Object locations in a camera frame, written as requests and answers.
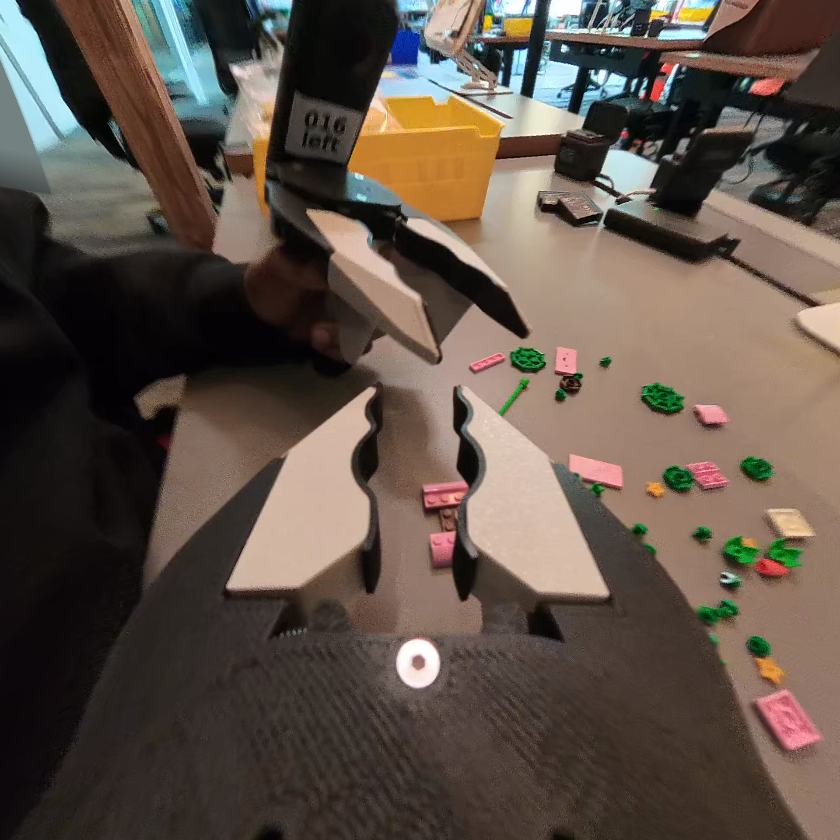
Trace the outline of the white book stand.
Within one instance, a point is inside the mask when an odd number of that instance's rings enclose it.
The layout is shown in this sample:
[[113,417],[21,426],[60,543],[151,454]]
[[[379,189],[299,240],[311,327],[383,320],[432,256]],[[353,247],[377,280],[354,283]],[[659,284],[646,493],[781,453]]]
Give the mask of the white book stand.
[[839,356],[839,302],[806,308],[794,318],[806,335]]

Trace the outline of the book stand with booklet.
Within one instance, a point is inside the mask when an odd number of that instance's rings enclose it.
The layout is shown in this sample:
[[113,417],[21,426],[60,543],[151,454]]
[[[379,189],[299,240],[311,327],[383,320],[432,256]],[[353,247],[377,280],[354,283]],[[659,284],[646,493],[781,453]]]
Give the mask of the book stand with booklet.
[[497,73],[489,70],[467,50],[485,1],[436,1],[430,7],[423,30],[426,46],[456,63],[466,81],[453,92],[468,97],[509,95],[511,90],[499,83]]

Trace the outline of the person's left hand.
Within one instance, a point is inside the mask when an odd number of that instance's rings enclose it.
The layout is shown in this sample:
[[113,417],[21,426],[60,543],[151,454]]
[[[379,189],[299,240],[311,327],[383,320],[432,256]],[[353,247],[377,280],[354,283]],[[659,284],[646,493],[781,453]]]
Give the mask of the person's left hand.
[[339,328],[327,313],[328,262],[303,257],[278,245],[250,262],[244,273],[245,296],[259,320],[289,341],[341,361]]

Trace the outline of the large pink smooth tile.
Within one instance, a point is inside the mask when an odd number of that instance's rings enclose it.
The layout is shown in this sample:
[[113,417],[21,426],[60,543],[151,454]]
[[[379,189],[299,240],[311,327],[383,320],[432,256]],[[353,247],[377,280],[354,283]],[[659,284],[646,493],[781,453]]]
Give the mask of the large pink smooth tile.
[[616,490],[624,486],[623,468],[617,464],[580,455],[569,455],[568,469],[582,481],[601,484]]

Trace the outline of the yellow plastic bin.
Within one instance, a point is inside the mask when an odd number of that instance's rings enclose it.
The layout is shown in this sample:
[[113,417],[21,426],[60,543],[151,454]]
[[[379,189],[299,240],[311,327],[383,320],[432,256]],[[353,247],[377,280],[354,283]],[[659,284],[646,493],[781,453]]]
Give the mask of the yellow plastic bin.
[[265,122],[251,141],[262,207],[283,186],[305,206],[357,217],[375,230],[418,211],[438,222],[482,215],[502,122],[456,97],[374,97],[366,111],[297,91],[270,157]]

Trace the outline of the pink studded plate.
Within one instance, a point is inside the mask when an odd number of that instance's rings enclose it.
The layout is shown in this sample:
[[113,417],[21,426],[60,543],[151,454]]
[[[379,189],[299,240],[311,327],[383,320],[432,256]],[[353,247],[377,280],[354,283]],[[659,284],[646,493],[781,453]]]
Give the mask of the pink studded plate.
[[469,485],[463,480],[423,484],[423,508],[426,511],[456,508],[468,491]]

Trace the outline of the person's black jacket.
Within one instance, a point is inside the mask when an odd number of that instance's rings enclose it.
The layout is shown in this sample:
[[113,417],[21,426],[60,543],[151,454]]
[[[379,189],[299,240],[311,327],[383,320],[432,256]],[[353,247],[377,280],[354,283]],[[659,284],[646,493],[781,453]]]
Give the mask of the person's black jacket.
[[11,837],[74,739],[140,596],[164,451],[77,371],[2,368],[1,817]]

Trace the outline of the scattered small green clips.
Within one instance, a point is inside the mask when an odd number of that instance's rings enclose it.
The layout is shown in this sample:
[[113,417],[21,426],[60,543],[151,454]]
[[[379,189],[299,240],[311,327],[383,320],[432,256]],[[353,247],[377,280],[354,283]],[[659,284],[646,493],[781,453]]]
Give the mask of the scattered small green clips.
[[[601,484],[592,484],[591,485],[591,492],[594,493],[598,498],[601,497],[605,490],[605,486]],[[639,539],[646,537],[648,533],[647,527],[643,523],[635,523],[631,528],[630,531],[632,534],[635,534]],[[696,528],[690,535],[690,537],[698,542],[699,544],[706,545],[709,541],[712,540],[714,534],[712,529],[700,526]],[[761,550],[761,558],[766,558],[765,550]],[[737,563],[730,563],[732,568],[735,567],[743,568],[744,570],[747,569],[755,569],[753,568],[754,564],[751,565],[740,565]],[[735,592],[741,585],[742,585],[742,577],[740,574],[736,574],[734,571],[725,570],[720,573],[719,575],[719,584],[720,586],[726,588],[729,592]],[[714,626],[716,623],[723,619],[733,618],[739,615],[739,606],[737,603],[733,602],[731,599],[721,599],[716,606],[708,606],[704,605],[698,608],[697,611],[699,619],[706,625]],[[771,657],[772,655],[772,646],[767,639],[762,636],[753,635],[747,639],[746,642],[747,648],[750,651],[751,656],[753,658],[756,657]]]

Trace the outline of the pink square single-stud plate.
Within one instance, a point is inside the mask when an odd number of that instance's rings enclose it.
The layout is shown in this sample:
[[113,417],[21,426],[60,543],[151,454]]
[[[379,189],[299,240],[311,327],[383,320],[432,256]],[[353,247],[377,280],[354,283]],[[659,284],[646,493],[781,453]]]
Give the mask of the pink square single-stud plate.
[[759,697],[753,705],[784,751],[797,752],[823,740],[823,735],[789,690]]

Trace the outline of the black upright device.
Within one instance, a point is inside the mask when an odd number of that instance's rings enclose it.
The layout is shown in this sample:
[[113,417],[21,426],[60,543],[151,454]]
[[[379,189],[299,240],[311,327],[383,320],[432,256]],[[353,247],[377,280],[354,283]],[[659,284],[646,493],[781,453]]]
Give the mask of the black upright device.
[[704,129],[681,156],[663,159],[650,187],[649,202],[684,217],[698,215],[722,176],[744,156],[754,132],[740,128]]

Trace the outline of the black flat box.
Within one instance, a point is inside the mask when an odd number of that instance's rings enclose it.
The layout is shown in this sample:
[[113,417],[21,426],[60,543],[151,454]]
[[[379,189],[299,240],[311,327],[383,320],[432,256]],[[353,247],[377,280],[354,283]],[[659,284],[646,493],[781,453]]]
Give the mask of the black flat box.
[[608,209],[605,230],[661,251],[690,264],[713,257],[731,257],[741,239],[720,226],[703,223],[650,202],[629,201]]

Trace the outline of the white square tile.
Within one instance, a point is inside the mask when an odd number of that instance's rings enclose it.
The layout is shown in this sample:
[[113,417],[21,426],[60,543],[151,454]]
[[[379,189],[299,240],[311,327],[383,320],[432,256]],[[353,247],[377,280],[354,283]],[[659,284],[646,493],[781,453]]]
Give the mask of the white square tile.
[[783,539],[804,540],[812,539],[816,535],[802,512],[795,508],[766,509],[764,516],[773,531]]

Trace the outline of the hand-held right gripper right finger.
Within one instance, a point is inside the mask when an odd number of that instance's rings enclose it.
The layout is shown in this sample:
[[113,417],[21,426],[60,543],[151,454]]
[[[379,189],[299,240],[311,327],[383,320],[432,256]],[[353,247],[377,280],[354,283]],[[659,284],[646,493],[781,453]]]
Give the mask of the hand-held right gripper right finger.
[[453,579],[483,603],[604,603],[610,591],[562,485],[567,477],[468,387],[453,391],[458,504]]

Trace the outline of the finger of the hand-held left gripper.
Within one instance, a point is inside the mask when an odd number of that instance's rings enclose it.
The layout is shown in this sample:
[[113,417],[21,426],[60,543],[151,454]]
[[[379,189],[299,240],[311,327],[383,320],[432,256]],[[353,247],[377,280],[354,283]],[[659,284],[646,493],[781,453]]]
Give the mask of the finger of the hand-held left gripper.
[[308,220],[329,247],[328,283],[343,360],[356,362],[381,331],[415,356],[438,364],[442,352],[422,296],[373,248],[370,230],[326,210],[308,210]]
[[445,225],[427,217],[397,218],[394,268],[419,296],[436,351],[471,308],[520,339],[530,335],[529,321],[506,283]]

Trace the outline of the wooden pillar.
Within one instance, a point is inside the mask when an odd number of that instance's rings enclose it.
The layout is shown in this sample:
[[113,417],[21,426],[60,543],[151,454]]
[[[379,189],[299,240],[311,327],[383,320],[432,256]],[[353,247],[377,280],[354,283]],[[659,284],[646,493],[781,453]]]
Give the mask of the wooden pillar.
[[172,235],[210,249],[217,214],[131,2],[56,4]]

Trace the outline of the black flat cards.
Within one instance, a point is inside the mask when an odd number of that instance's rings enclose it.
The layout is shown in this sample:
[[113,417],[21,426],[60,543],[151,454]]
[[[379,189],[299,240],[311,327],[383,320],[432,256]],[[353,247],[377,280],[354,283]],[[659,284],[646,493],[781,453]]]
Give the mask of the black flat cards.
[[537,207],[575,228],[598,225],[603,218],[601,208],[582,192],[539,191]]

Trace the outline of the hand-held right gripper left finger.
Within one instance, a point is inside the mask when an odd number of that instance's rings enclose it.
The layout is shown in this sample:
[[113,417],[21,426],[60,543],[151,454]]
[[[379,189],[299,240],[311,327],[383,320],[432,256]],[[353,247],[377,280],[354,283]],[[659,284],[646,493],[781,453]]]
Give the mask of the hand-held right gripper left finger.
[[376,383],[288,450],[225,592],[356,599],[382,573],[378,469],[383,386]]

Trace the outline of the person's left forearm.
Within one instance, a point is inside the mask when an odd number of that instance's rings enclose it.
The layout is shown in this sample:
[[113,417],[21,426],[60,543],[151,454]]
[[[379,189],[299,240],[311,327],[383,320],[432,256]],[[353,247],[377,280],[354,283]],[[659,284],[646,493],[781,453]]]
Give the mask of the person's left forearm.
[[274,334],[245,269],[202,250],[96,256],[55,240],[32,193],[2,188],[2,384],[82,370],[133,396],[155,380],[255,361]]

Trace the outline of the black pole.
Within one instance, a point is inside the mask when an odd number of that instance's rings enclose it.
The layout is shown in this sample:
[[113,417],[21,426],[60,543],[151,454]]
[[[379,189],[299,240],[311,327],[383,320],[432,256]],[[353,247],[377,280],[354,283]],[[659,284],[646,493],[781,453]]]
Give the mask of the black pole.
[[539,66],[550,16],[550,6],[550,0],[536,1],[532,16],[532,26],[528,38],[528,51],[520,88],[520,95],[529,99],[533,96],[539,74]]

